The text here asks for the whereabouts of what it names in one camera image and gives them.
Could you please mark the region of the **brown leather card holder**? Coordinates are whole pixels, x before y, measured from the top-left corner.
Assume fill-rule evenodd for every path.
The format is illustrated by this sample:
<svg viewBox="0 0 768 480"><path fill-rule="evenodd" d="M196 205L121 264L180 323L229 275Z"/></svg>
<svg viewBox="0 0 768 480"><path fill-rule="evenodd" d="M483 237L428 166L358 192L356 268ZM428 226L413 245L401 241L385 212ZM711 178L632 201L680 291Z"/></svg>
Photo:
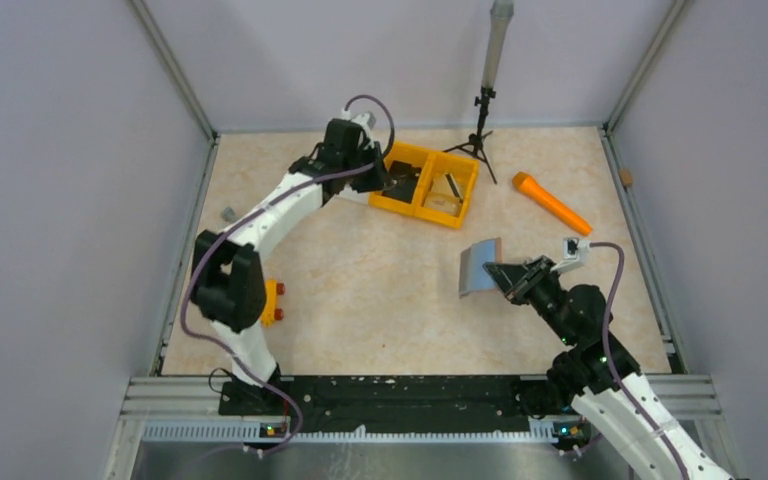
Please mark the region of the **brown leather card holder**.
<svg viewBox="0 0 768 480"><path fill-rule="evenodd" d="M473 243L459 257L458 295L460 298L474 293L492 291L496 284L485 269L486 263L502 261L502 239L489 238Z"/></svg>

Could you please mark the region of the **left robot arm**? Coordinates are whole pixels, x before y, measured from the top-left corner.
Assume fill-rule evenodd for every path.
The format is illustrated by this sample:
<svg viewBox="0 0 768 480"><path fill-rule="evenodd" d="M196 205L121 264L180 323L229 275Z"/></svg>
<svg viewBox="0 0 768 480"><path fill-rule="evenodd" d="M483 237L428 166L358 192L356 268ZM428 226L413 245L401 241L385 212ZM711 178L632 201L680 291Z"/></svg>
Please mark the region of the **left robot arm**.
<svg viewBox="0 0 768 480"><path fill-rule="evenodd" d="M384 166L389 148L374 139L373 126L372 113L344 111L248 214L197 236L186 296L214 328L211 343L232 361L229 397L265 404L279 399L280 367L261 319L267 310L263 263L302 220L343 190L367 193L391 185Z"/></svg>

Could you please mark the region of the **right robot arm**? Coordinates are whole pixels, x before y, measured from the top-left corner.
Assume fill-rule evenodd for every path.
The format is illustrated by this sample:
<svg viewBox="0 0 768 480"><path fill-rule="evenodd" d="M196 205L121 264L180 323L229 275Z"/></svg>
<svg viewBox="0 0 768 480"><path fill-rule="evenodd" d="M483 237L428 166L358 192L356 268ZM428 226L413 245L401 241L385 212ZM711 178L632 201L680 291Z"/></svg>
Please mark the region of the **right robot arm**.
<svg viewBox="0 0 768 480"><path fill-rule="evenodd" d="M665 407L611 333L610 298L598 286L563 287L545 256L483 268L507 301L531 307L565 345L546 372L550 399L588 420L639 478L731 478Z"/></svg>

